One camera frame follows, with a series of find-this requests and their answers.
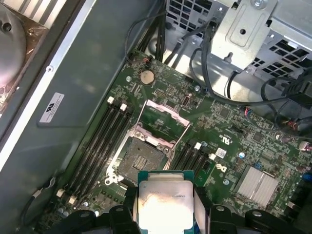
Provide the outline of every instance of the metal plate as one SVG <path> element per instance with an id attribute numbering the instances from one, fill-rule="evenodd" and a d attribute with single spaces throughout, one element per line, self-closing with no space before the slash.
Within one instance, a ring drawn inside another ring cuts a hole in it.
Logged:
<path id="1" fill-rule="evenodd" d="M 19 72 L 25 58 L 26 38 L 19 19 L 0 4 L 0 87 Z"/>

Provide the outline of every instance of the mounting screw hole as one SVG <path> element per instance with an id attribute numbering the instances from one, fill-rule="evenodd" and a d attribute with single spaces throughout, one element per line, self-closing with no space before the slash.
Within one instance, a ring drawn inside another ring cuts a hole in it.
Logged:
<path id="1" fill-rule="evenodd" d="M 4 23 L 2 25 L 2 30 L 5 32 L 10 32 L 12 29 L 12 25 L 10 23 Z"/>
<path id="2" fill-rule="evenodd" d="M 245 35 L 246 34 L 246 30 L 245 29 L 241 29 L 239 32 L 241 33 L 241 35 Z"/>

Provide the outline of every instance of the dimm slot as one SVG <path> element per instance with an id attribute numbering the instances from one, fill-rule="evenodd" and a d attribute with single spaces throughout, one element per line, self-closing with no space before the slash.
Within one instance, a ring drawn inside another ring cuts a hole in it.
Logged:
<path id="1" fill-rule="evenodd" d="M 179 155 L 174 157 L 173 162 L 170 166 L 170 170 L 176 170 L 178 163 L 182 160 L 183 157 L 185 157 L 185 155 L 187 154 L 187 152 L 191 148 L 191 146 L 192 146 L 192 143 L 190 141 L 185 143 L 185 145 L 182 149 L 182 152 Z"/>
<path id="2" fill-rule="evenodd" d="M 97 147 L 101 139 L 101 135 L 103 134 L 103 132 L 105 132 L 107 123 L 117 113 L 119 105 L 120 102 L 116 101 L 113 105 L 110 106 L 109 110 L 105 112 L 104 116 L 101 118 L 101 121 L 97 126 L 96 133 L 94 134 L 94 137 L 92 137 L 91 141 L 88 143 L 88 146 L 86 147 L 84 154 L 80 158 L 80 162 L 78 163 L 78 166 L 75 169 L 75 173 L 73 174 L 70 182 L 69 190 L 74 190 L 77 184 L 80 183 L 81 176 L 84 175 L 84 167 L 88 165 L 89 161 L 91 160 L 93 150 Z"/>
<path id="3" fill-rule="evenodd" d="M 177 169 L 178 170 L 183 170 L 184 167 L 186 166 L 187 162 L 190 160 L 190 158 L 192 157 L 192 155 L 194 155 L 194 148 L 190 148 L 188 153 L 181 159 L 181 161 L 178 163 L 177 165 Z"/>
<path id="4" fill-rule="evenodd" d="M 125 128 L 127 127 L 127 123 L 130 121 L 131 115 L 132 115 L 132 109 L 131 110 L 128 109 L 122 123 L 120 123 L 120 125 L 118 126 L 118 129 L 116 129 L 116 131 L 114 131 L 114 136 L 112 137 L 111 142 L 109 143 L 109 148 L 106 151 L 105 155 L 103 156 L 100 165 L 96 169 L 96 172 L 95 172 L 92 180 L 90 181 L 90 183 L 88 183 L 88 187 L 85 189 L 85 192 L 83 194 L 90 192 L 90 190 L 93 188 L 97 178 L 99 177 L 99 175 L 101 173 L 101 170 L 102 170 L 104 164 L 106 163 L 106 161 L 108 159 L 108 156 L 112 153 L 116 142 L 118 142 L 118 139 L 120 138 L 121 134 L 124 132 Z"/>
<path id="5" fill-rule="evenodd" d="M 113 122 L 111 122 L 111 124 L 108 125 L 108 129 L 107 131 L 105 131 L 105 135 L 101 139 L 100 145 L 96 148 L 96 151 L 94 152 L 93 156 L 94 160 L 91 162 L 91 164 L 89 164 L 89 167 L 85 171 L 84 177 L 82 178 L 80 185 L 76 188 L 75 193 L 80 194 L 79 189 L 82 188 L 83 190 L 84 187 L 87 185 L 88 181 L 90 180 L 90 176 L 92 175 L 96 165 L 100 161 L 103 149 L 106 148 L 107 142 L 111 140 L 111 134 L 112 132 L 114 132 L 114 129 L 120 124 L 120 121 L 123 119 L 123 116 L 124 116 L 123 113 L 119 111 L 115 116 Z"/>
<path id="6" fill-rule="evenodd" d="M 192 158 L 187 170 L 193 170 L 193 168 L 195 167 L 195 164 L 198 162 L 199 157 L 203 154 L 204 153 L 201 150 L 198 150 L 197 153 L 193 155 L 193 158 Z"/>

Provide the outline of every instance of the metal bracket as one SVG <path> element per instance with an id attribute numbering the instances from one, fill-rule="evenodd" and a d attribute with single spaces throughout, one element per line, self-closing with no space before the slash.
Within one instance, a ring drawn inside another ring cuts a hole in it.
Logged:
<path id="1" fill-rule="evenodd" d="M 240 69 L 256 57 L 270 28 L 266 25 L 277 0 L 242 0 L 230 8 L 216 31 L 211 53 Z"/>

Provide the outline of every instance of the ventilation holes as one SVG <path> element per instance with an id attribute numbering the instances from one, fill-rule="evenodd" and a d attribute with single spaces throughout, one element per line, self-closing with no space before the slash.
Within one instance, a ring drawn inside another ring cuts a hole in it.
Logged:
<path id="1" fill-rule="evenodd" d="M 260 65 L 262 65 L 262 64 L 264 64 L 264 63 L 265 63 L 265 61 L 262 61 L 261 59 L 255 57 L 255 58 L 254 58 L 254 61 L 252 62 L 252 65 L 253 65 L 254 67 L 259 67 Z"/>

